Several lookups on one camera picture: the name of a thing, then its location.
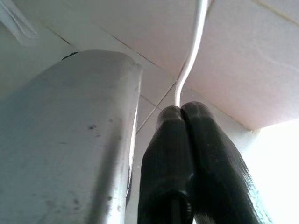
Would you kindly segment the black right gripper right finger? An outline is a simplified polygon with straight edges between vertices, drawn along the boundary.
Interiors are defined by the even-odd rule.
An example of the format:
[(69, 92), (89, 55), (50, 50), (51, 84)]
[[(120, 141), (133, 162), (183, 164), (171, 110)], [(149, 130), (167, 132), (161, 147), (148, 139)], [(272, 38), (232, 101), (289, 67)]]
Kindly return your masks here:
[(272, 224), (240, 152), (207, 106), (182, 106), (198, 188), (197, 224)]

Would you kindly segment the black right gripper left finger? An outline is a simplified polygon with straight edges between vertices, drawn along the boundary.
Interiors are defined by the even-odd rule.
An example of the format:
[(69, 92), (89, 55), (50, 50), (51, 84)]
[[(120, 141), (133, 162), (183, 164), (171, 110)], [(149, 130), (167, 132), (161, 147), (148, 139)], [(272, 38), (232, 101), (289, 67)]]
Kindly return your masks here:
[(144, 153), (139, 188), (139, 224), (192, 224), (192, 165), (181, 110), (168, 106)]

